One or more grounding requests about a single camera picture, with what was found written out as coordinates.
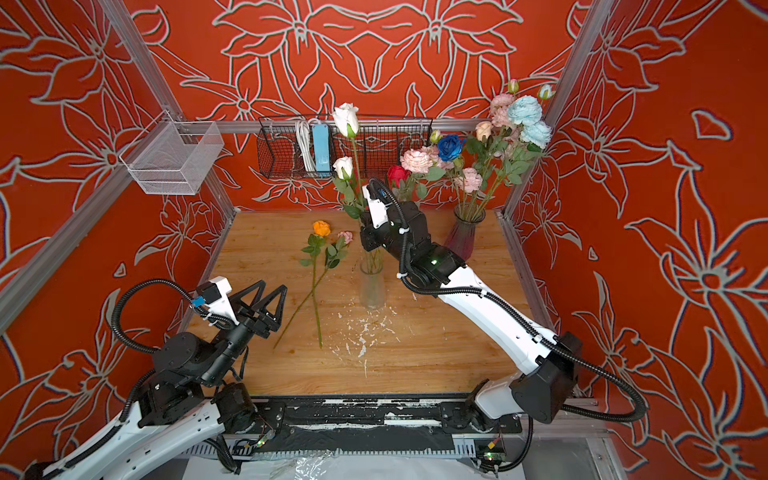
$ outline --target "black wire basket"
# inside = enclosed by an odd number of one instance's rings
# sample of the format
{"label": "black wire basket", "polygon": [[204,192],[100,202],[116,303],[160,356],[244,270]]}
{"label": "black wire basket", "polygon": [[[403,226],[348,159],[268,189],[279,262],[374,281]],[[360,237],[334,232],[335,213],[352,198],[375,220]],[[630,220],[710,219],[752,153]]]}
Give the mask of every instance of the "black wire basket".
{"label": "black wire basket", "polygon": [[[429,145],[432,119],[393,117],[385,115],[358,115],[357,153],[360,177],[384,178],[387,170],[399,163],[404,151]],[[296,139],[296,121],[317,118],[328,125],[328,151],[330,171],[306,171],[301,149]],[[341,157],[353,157],[352,140],[341,134],[333,117],[322,115],[283,115],[259,118],[261,129],[257,135],[259,171],[267,178],[331,178],[336,176],[333,162]],[[310,138],[310,150],[314,146]]]}

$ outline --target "pink glass vase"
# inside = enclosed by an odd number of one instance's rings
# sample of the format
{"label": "pink glass vase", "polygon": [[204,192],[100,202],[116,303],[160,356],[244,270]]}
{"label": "pink glass vase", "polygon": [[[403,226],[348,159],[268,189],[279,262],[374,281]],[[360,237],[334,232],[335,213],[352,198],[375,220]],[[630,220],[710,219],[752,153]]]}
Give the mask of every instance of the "pink glass vase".
{"label": "pink glass vase", "polygon": [[451,231],[448,232],[445,246],[466,261],[472,256],[472,251],[475,249],[475,228],[485,220],[485,212],[481,212],[477,219],[464,220],[459,213],[458,205],[456,205],[453,214],[456,217],[456,222]]}

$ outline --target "red rose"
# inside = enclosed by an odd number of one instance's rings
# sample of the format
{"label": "red rose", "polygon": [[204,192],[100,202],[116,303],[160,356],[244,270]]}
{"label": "red rose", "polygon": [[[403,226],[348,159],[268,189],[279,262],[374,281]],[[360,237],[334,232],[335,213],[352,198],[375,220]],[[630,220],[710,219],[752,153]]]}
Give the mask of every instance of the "red rose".
{"label": "red rose", "polygon": [[389,179],[392,186],[399,187],[400,180],[405,180],[410,174],[411,172],[407,171],[405,168],[400,167],[399,165],[392,165],[389,170],[387,170],[386,177]]}

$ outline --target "white power cord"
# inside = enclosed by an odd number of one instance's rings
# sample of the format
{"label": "white power cord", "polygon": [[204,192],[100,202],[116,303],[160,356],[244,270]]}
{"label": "white power cord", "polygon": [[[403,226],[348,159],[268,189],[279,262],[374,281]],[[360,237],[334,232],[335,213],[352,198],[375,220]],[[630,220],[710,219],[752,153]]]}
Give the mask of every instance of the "white power cord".
{"label": "white power cord", "polygon": [[308,172],[314,172],[315,159],[310,150],[310,123],[306,120],[296,121],[296,142],[301,150],[301,158],[304,160],[304,168]]}

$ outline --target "white wire basket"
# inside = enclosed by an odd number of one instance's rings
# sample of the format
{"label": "white wire basket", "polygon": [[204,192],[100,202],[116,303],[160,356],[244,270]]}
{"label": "white wire basket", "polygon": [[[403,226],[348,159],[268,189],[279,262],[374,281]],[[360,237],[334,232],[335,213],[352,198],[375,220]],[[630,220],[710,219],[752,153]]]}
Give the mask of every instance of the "white wire basket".
{"label": "white wire basket", "polygon": [[146,194],[195,195],[224,147],[219,127],[212,122],[196,144],[185,143],[173,122],[157,128],[128,171]]}

